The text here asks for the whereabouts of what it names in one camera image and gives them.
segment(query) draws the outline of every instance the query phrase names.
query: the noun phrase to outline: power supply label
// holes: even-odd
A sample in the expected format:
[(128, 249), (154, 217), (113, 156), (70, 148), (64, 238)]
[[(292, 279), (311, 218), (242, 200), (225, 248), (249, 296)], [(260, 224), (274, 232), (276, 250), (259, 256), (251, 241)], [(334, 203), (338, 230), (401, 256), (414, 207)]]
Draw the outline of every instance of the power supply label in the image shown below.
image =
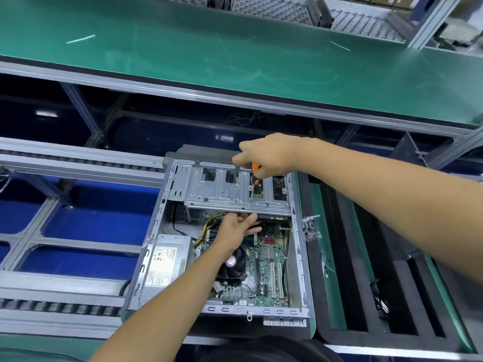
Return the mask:
[(169, 285), (174, 270), (176, 248), (155, 247), (149, 265), (146, 286), (166, 287)]

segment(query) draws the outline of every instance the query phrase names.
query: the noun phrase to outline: hand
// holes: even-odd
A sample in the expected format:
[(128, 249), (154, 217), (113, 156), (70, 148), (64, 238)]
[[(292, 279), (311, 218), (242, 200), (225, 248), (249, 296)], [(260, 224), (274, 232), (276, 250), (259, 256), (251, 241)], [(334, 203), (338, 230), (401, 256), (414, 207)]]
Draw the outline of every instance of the hand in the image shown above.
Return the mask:
[(218, 233), (214, 239), (213, 245), (210, 248), (216, 248), (221, 251), (226, 261), (233, 252), (238, 249), (245, 236), (250, 236), (262, 231), (261, 227), (254, 227), (249, 229), (253, 225), (257, 225), (258, 215), (252, 213), (250, 216), (246, 213), (236, 214), (227, 213), (225, 218), (221, 222)]
[(299, 152), (307, 139), (273, 133), (262, 139), (240, 142), (241, 153), (233, 156), (233, 164), (245, 167), (251, 163), (260, 164), (260, 169), (255, 173), (259, 178), (285, 175), (298, 170)]

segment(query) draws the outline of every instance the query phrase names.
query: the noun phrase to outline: motherboard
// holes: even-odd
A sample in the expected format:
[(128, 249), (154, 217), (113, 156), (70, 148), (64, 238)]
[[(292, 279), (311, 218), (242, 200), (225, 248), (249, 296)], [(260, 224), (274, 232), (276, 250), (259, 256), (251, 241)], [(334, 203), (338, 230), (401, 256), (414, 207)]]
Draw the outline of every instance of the motherboard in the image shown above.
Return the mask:
[[(217, 277), (207, 304), (288, 307), (284, 284), (290, 228), (287, 223), (262, 223), (262, 231), (245, 237), (240, 246), (245, 271), (238, 279)], [(216, 230), (207, 232), (195, 249), (201, 255), (213, 243)]]

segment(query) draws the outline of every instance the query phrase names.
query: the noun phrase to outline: person's right arm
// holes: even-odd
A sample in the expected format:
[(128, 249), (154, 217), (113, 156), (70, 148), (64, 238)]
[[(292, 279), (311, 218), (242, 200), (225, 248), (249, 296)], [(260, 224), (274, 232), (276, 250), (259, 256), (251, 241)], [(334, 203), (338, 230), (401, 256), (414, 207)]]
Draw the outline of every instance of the person's right arm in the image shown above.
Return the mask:
[(483, 284), (483, 185), (402, 161), (281, 133), (241, 142), (233, 163), (257, 177), (300, 170), (364, 207), (402, 237)]

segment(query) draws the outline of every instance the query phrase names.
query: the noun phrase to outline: person's right hand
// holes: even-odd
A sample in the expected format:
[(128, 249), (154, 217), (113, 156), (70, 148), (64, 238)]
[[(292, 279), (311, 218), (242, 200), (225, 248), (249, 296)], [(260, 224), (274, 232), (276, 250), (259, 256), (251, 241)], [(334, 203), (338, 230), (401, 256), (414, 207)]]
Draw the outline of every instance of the person's right hand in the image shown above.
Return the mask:
[(256, 177), (266, 178), (285, 175), (298, 170), (299, 152), (302, 143), (308, 138), (273, 133), (262, 139), (240, 142), (241, 153), (233, 156), (233, 164), (249, 167), (251, 163), (260, 165)]

